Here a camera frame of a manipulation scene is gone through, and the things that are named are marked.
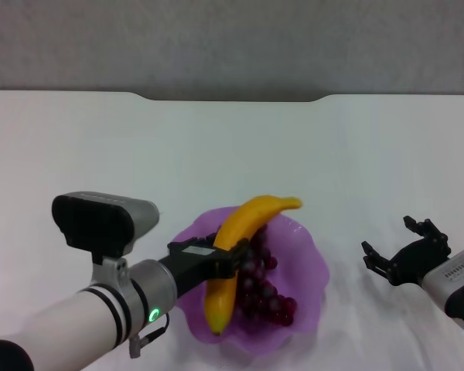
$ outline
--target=purple glass bowl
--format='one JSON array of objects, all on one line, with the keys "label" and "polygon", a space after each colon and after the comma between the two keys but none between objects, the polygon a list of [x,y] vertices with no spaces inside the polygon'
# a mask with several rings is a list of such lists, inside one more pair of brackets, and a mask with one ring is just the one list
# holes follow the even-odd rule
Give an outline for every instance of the purple glass bowl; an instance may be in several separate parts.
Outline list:
[{"label": "purple glass bowl", "polygon": [[[215,233],[236,208],[224,207],[205,212],[173,241]],[[240,311],[235,311],[225,332],[216,336],[208,328],[204,317],[206,286],[201,284],[177,302],[177,307],[184,311],[189,330],[196,339],[206,344],[228,341],[252,355],[264,355],[276,350],[291,334],[316,329],[323,292],[330,274],[308,230],[287,216],[278,215],[268,223],[266,246],[278,259],[278,266],[268,272],[267,279],[278,289],[279,294],[293,297],[298,302],[294,323],[282,327],[260,319],[250,321]]]}]

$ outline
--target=black stripe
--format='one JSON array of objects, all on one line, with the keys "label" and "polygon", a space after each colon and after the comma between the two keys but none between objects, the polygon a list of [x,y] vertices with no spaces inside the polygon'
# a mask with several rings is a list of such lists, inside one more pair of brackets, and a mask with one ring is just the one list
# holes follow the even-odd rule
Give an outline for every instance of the black stripe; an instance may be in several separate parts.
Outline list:
[{"label": "black stripe", "polygon": [[142,328],[144,328],[145,325],[146,325],[146,322],[148,322],[148,318],[149,318],[148,300],[146,300],[145,292],[142,290],[141,286],[139,286],[139,284],[136,281],[132,280],[132,279],[131,279],[131,282],[132,282],[132,286],[134,286],[134,289],[138,293],[139,298],[141,299],[142,308],[143,308],[143,312],[144,312],[144,314],[143,314],[144,318],[142,319]]},{"label": "black stripe", "polygon": [[125,316],[126,331],[125,331],[124,339],[122,340],[122,342],[124,342],[125,340],[127,340],[132,330],[131,309],[129,309],[129,306],[127,305],[127,302],[125,301],[121,293],[115,290],[112,286],[109,286],[107,284],[92,284],[91,287],[93,286],[98,286],[99,288],[104,288],[105,290],[109,291],[112,295],[115,296],[115,298],[118,300],[119,304],[121,305],[122,311],[124,312],[124,316]]},{"label": "black stripe", "polygon": [[95,294],[101,300],[103,300],[103,302],[108,306],[108,309],[110,309],[111,315],[114,316],[115,327],[117,328],[117,338],[115,339],[115,345],[113,349],[117,348],[118,345],[121,343],[121,339],[122,339],[122,320],[121,320],[121,316],[118,314],[118,311],[114,303],[111,302],[111,300],[108,298],[107,295],[105,295],[103,292],[99,292],[98,290],[94,288],[85,288],[83,291],[87,291],[87,292],[90,292],[91,294]]}]

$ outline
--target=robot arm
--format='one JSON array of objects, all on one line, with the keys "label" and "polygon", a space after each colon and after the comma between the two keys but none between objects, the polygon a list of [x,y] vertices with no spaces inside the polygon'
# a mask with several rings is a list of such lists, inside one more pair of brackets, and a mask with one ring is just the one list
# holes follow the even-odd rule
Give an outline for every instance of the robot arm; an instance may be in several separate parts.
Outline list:
[{"label": "robot arm", "polygon": [[[129,340],[131,358],[162,335],[178,297],[214,278],[235,275],[247,246],[213,247],[214,236],[169,244],[169,256],[128,267],[124,255],[159,221],[150,202],[95,192],[53,201],[53,218],[71,247],[91,252],[89,287],[32,317],[0,339],[0,371],[77,371]],[[167,325],[139,332],[167,315]]]},{"label": "robot arm", "polygon": [[404,218],[405,226],[419,236],[387,260],[363,242],[366,267],[398,286],[417,284],[433,302],[464,330],[464,251],[448,258],[448,237],[426,219],[416,223],[410,216]]}]

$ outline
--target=white label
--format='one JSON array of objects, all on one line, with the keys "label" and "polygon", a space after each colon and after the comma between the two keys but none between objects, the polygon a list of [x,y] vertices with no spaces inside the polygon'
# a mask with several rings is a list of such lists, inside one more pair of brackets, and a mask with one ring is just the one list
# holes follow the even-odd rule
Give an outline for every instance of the white label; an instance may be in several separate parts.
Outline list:
[{"label": "white label", "polygon": [[197,254],[197,255],[210,255],[214,250],[206,249],[205,247],[198,247],[198,246],[189,246],[183,250],[183,253],[189,254]]}]

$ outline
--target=green led light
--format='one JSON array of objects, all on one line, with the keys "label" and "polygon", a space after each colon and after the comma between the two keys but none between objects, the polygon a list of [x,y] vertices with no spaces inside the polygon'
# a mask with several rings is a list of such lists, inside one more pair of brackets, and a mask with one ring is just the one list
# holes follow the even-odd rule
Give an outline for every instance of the green led light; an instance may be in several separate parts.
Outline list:
[{"label": "green led light", "polygon": [[160,314],[159,309],[153,309],[152,312],[149,315],[149,321],[153,322],[158,318],[158,315]]}]

